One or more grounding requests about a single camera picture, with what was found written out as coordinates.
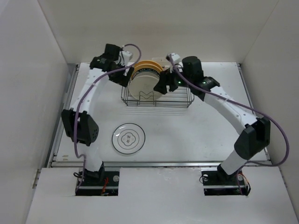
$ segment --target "wire dish rack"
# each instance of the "wire dish rack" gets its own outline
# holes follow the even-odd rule
[[[123,87],[121,90],[121,99],[127,106],[163,106],[163,107],[184,107],[187,108],[194,101],[194,95],[189,88],[178,87],[174,92],[168,92],[159,99],[154,100],[154,92],[145,94],[139,93],[139,99],[135,99],[129,92],[129,86]]]

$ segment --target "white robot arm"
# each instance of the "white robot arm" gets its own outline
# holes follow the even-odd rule
[[[177,64],[180,56],[172,53],[166,57],[171,62],[170,69],[160,74],[160,80],[154,90],[162,94],[175,91],[178,86],[189,87],[191,92],[203,102],[216,109],[240,135],[234,145],[234,151],[218,166],[218,176],[222,179],[235,177],[242,166],[255,154],[263,150],[270,142],[270,121],[258,118],[241,107],[230,103],[233,99],[212,77],[205,77],[201,61],[195,56],[182,60],[179,72]]]
[[[99,134],[98,125],[92,119],[94,107],[99,98],[101,91],[108,80],[116,82],[120,85],[126,86],[132,73],[125,71],[116,75],[104,76],[99,81],[96,80],[106,74],[108,71],[115,70],[117,68],[126,67],[129,61],[132,59],[133,54],[129,51],[125,51],[118,46],[108,44],[106,45],[105,53],[100,57],[95,57],[90,65],[89,75],[86,82],[79,94],[76,102],[70,107],[69,110],[63,110],[62,120],[67,136],[73,140],[73,127],[74,127],[74,114],[78,107],[81,98],[85,95],[91,85],[94,87],[85,96],[83,102],[79,108],[79,120],[77,128],[78,151],[86,156],[85,168],[88,172],[99,172],[102,166],[102,160],[100,158],[99,149],[94,142]]]

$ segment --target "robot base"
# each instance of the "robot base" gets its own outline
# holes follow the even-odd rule
[[[234,176],[231,179],[223,180],[219,178],[217,170],[209,170],[201,172],[200,180],[204,185],[205,196],[223,196],[223,195],[245,195],[249,194],[249,189],[245,186],[243,178],[237,179]]]
[[[83,182],[76,191],[76,196],[118,196],[119,171],[105,171],[103,180],[99,182]]]

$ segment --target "purple cable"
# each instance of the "purple cable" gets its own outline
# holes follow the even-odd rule
[[[290,143],[289,143],[289,140],[288,140],[288,138],[287,138],[287,136],[286,136],[284,130],[282,129],[282,127],[281,127],[281,126],[280,126],[280,125],[279,125],[279,124],[278,124],[272,117],[270,117],[269,115],[267,115],[267,114],[265,114],[265,113],[263,113],[263,112],[261,112],[261,111],[258,111],[258,110],[254,109],[254,108],[251,108],[250,106],[246,106],[246,105],[240,104],[240,103],[238,103],[238,102],[235,102],[235,101],[233,101],[233,100],[231,100],[231,99],[227,99],[227,98],[225,98],[225,97],[223,97],[223,96],[220,96],[220,95],[218,95],[218,94],[215,94],[215,93],[213,93],[213,92],[206,91],[206,90],[204,90],[204,89],[202,89],[202,88],[199,88],[199,87],[197,87],[196,85],[190,83],[190,82],[189,82],[189,81],[188,81],[188,80],[187,80],[187,79],[186,79],[186,78],[179,72],[178,68],[176,67],[176,65],[175,65],[174,62],[173,62],[173,59],[172,59],[172,57],[171,57],[171,54],[169,54],[168,57],[169,57],[169,59],[170,59],[170,63],[172,64],[172,66],[173,66],[175,72],[180,76],[181,79],[183,79],[183,80],[184,80],[189,86],[191,86],[192,88],[194,88],[194,89],[196,89],[196,90],[199,90],[199,91],[201,91],[201,92],[204,92],[204,93],[206,93],[206,94],[213,95],[213,96],[218,97],[218,98],[220,98],[220,99],[226,100],[226,101],[228,101],[228,102],[230,102],[230,103],[232,103],[232,104],[235,104],[235,105],[244,107],[244,108],[246,108],[246,109],[248,109],[248,110],[251,110],[251,111],[254,111],[254,112],[258,113],[258,114],[261,114],[261,115],[265,116],[266,118],[268,118],[270,121],[272,121],[273,124],[275,124],[275,126],[280,130],[280,132],[282,133],[283,138],[285,139],[285,145],[286,145],[285,156],[284,156],[284,158],[282,159],[282,161],[280,161],[280,162],[278,162],[278,163],[276,163],[276,164],[264,164],[264,163],[255,162],[255,161],[248,161],[248,162],[246,162],[246,163],[250,163],[250,162],[251,162],[251,163],[254,163],[254,164],[257,164],[257,165],[260,165],[260,166],[265,166],[265,167],[277,167],[277,166],[280,166],[281,164],[283,164],[283,163],[287,160],[287,158],[288,158],[288,156],[289,156],[289,153],[290,153]]]
[[[137,48],[137,50],[139,51],[139,57],[138,57],[138,59],[133,64],[131,64],[131,65],[127,66],[127,67],[124,67],[124,68],[121,68],[121,69],[116,69],[116,70],[109,71],[109,72],[105,73],[104,75],[98,77],[93,83],[97,83],[101,78],[103,78],[105,76],[108,76],[108,75],[110,75],[112,73],[129,69],[129,68],[133,67],[136,63],[139,62],[139,60],[141,58],[141,50],[140,50],[140,48],[138,46],[136,46],[135,44],[132,44],[132,43],[128,43],[128,44],[124,45],[124,47],[126,47],[126,46],[133,46],[133,47]],[[79,155],[78,148],[77,148],[77,127],[78,127],[79,110],[80,110],[80,106],[81,106],[83,100],[85,99],[85,97],[88,95],[88,93],[90,92],[90,90],[93,87],[94,87],[94,85],[91,85],[89,87],[89,89],[86,91],[86,93],[83,95],[83,97],[80,99],[80,101],[78,103],[78,106],[77,106],[76,114],[75,114],[75,122],[74,122],[74,149],[75,149],[75,154],[76,154],[76,157],[78,159],[81,158],[81,157],[84,158],[84,161],[83,161],[83,170],[82,170],[82,178],[81,178],[81,181],[80,181],[80,183],[78,184],[78,186],[76,188],[76,191],[79,189],[79,187],[81,186],[81,184],[82,184],[82,182],[84,180],[84,170],[85,170],[85,165],[86,165],[86,155],[85,154]]]

